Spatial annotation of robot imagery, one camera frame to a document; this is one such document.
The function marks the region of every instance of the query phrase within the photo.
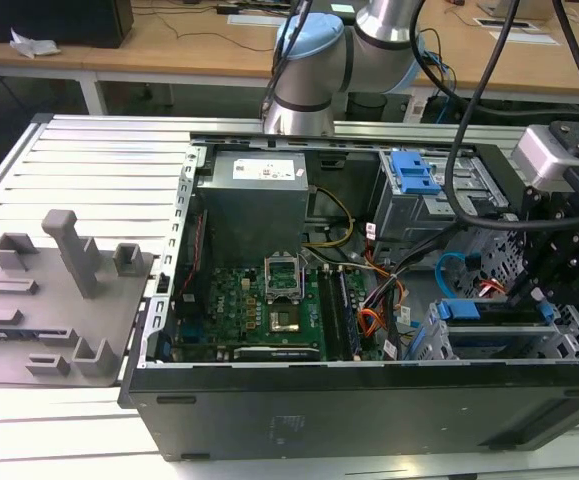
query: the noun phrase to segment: yellow wire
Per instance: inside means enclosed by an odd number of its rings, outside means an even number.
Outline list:
[[[347,207],[345,207],[344,204],[340,201],[340,199],[338,199],[338,197],[336,197],[329,190],[327,190],[326,188],[322,188],[322,187],[316,187],[316,190],[320,190],[322,192],[325,192],[327,195],[329,195],[331,197],[331,199],[340,208],[342,208],[342,210],[345,212],[345,215],[347,215],[347,220],[349,220],[349,227],[347,228],[347,233],[345,233],[345,236],[342,237],[340,240],[334,240],[331,242],[315,242],[315,243],[314,242],[308,242],[308,243],[303,243],[302,246],[303,247],[325,248],[325,247],[337,247],[338,245],[342,245],[347,240],[349,240],[351,235],[353,235],[353,217],[351,216],[351,213],[349,213],[349,210],[347,210]]]

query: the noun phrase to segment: black box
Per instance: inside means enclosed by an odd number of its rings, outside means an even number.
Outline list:
[[[0,0],[0,42],[11,29],[58,45],[118,48],[133,25],[131,0]]]

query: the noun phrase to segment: power cable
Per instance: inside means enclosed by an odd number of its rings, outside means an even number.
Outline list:
[[[420,12],[422,11],[422,7],[424,6],[426,0],[418,0],[418,4],[416,8],[412,12],[411,15],[411,23],[409,24],[409,42],[411,44],[411,51],[413,53],[414,58],[420,68],[425,73],[427,78],[431,80],[431,82],[445,95],[450,97],[453,101],[457,102],[463,108],[469,105],[469,101],[465,100],[464,98],[457,95],[455,92],[452,92],[446,85],[444,85],[438,77],[433,73],[429,65],[426,64],[424,61],[422,54],[418,50],[418,34],[416,29],[418,27],[418,19],[420,17]],[[475,109],[482,113],[487,113],[489,115],[496,115],[499,117],[508,117],[508,118],[515,118],[515,117],[527,117],[527,116],[543,116],[543,115],[569,115],[573,117],[579,117],[579,110],[561,110],[561,109],[543,109],[543,110],[515,110],[515,111],[503,111],[503,110],[495,110],[493,108],[483,107],[481,105],[476,105]]]
[[[417,13],[412,17],[417,21],[417,16],[420,14],[420,10],[424,5],[425,0],[420,0],[417,7]],[[467,131],[467,127],[469,126],[469,121],[474,113],[474,111],[478,108],[477,104],[482,96],[485,88],[487,87],[487,83],[493,74],[496,65],[498,63],[498,59],[502,54],[502,50],[504,49],[505,42],[507,41],[507,37],[509,36],[509,32],[513,26],[513,21],[515,18],[516,11],[518,10],[518,5],[520,0],[513,0],[510,8],[509,13],[505,19],[504,25],[500,32],[500,36],[498,37],[498,41],[494,47],[493,53],[485,71],[483,73],[482,79],[480,83],[476,87],[474,91],[474,95],[467,106],[467,110],[465,111],[462,120],[460,121],[460,125],[458,126],[458,131],[456,132],[456,137],[451,146],[451,150],[449,152],[449,156],[447,158],[447,163],[445,166],[445,193],[447,195],[447,201],[449,205],[453,209],[454,213],[458,221],[475,227],[486,228],[489,230],[502,230],[502,231],[546,231],[546,230],[571,230],[579,227],[579,217],[574,218],[563,218],[559,220],[531,220],[531,221],[517,221],[517,222],[510,222],[510,221],[503,221],[503,220],[491,220],[487,218],[481,218],[477,216],[469,215],[462,207],[458,198],[456,196],[456,192],[453,185],[453,177],[454,177],[454,167],[456,164],[456,160],[458,157],[458,151],[462,145],[462,141],[465,137],[465,133]],[[564,10],[564,7],[558,0],[554,0],[554,7],[556,11],[558,11],[558,7],[556,4],[559,5],[559,8]],[[412,50],[415,54],[417,48],[412,47]]]

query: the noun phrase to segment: wooden table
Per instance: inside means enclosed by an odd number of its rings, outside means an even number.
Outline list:
[[[579,4],[568,3],[567,7],[573,7],[579,13]],[[490,33],[496,30],[474,26],[477,25],[475,18],[487,18],[475,0],[468,0],[464,7],[451,7],[446,2],[429,0],[421,19],[423,28],[438,30],[443,60],[456,71],[457,93],[466,98],[472,95],[480,81],[496,43]],[[547,34],[560,45],[507,42],[484,98],[579,103],[578,70],[557,19],[554,16],[547,22],[530,23],[540,28],[541,32],[536,34]],[[579,25],[573,21],[571,25],[579,42]],[[522,30],[513,32],[525,33]],[[430,50],[437,51],[437,41],[431,32],[425,34],[425,41]],[[426,78],[419,77],[415,82],[409,121],[419,121],[422,116],[427,99],[435,90],[430,85]]]
[[[154,3],[171,7],[171,3],[164,0]],[[215,2],[202,3],[194,8],[202,9],[205,5],[210,7]],[[572,5],[579,13],[579,4]],[[60,46],[60,55],[30,60],[8,45],[0,44],[0,74],[76,80],[81,85],[92,115],[106,114],[99,85],[101,81],[248,87],[266,85],[276,28],[229,25],[227,16],[217,15],[213,10],[156,15],[152,14],[150,0],[134,0],[134,6],[138,7],[134,28],[121,48]],[[428,1],[421,23],[423,27],[438,30],[444,60],[457,73],[457,92],[469,97],[495,44],[490,34],[494,30],[473,26],[476,25],[474,18],[485,17],[475,0],[468,0],[465,7],[455,7],[453,13],[447,11],[449,7],[440,0]],[[485,98],[579,103],[579,76],[557,21],[552,18],[540,24],[540,28],[560,45],[508,43]],[[579,25],[574,23],[573,28],[579,39]],[[220,34],[241,45],[263,51],[252,51],[225,38],[205,33]],[[426,34],[426,41],[430,49],[437,49],[433,35]],[[433,91],[424,76],[416,80],[408,91],[412,94],[412,101],[405,121],[420,121]]]

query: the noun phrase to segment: expansion slot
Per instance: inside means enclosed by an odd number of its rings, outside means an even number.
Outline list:
[[[327,360],[352,360],[339,277],[328,272],[318,272],[318,290]]]

